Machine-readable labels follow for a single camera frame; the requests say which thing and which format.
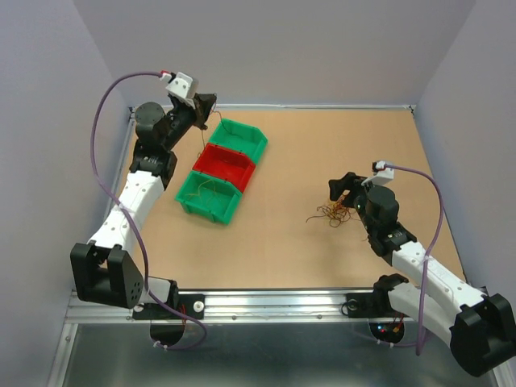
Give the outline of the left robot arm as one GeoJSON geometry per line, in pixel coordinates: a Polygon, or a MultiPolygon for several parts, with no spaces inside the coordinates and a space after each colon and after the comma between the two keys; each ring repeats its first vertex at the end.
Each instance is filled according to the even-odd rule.
{"type": "Polygon", "coordinates": [[[120,194],[105,192],[113,206],[87,243],[76,243],[70,252],[77,296],[83,302],[131,309],[151,303],[159,316],[178,312],[179,297],[173,283],[150,277],[138,269],[131,254],[144,247],[141,229],[156,201],[172,180],[177,157],[173,147],[191,127],[206,129],[216,103],[214,94],[195,94],[185,101],[170,94],[171,110],[145,102],[135,113],[136,142],[120,194]]]}

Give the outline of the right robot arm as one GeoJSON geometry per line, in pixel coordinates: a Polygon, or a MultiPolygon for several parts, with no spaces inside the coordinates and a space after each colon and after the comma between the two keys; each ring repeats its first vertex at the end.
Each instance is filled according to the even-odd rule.
{"type": "Polygon", "coordinates": [[[400,313],[424,335],[439,337],[458,365],[479,377],[515,356],[515,318],[499,293],[488,295],[459,279],[398,220],[399,204],[388,188],[394,170],[379,163],[372,177],[353,172],[329,181],[330,200],[358,214],[374,253],[397,273],[381,277],[367,301],[371,316],[400,313]]]}

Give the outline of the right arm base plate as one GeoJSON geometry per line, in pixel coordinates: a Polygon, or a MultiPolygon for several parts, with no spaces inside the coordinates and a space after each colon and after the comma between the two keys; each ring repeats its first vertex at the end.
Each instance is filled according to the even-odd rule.
{"type": "Polygon", "coordinates": [[[394,318],[404,315],[395,310],[386,295],[376,295],[374,292],[351,292],[344,295],[341,313],[349,318],[394,318]]]}

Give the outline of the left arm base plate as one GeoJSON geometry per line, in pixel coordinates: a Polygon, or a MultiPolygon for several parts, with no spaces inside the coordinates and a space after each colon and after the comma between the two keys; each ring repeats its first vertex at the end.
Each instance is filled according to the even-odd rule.
{"type": "MultiPolygon", "coordinates": [[[[166,304],[175,311],[197,320],[204,319],[205,295],[202,293],[178,294],[166,304]]],[[[178,320],[179,317],[155,303],[145,303],[132,311],[132,318],[137,321],[178,320]]]]}

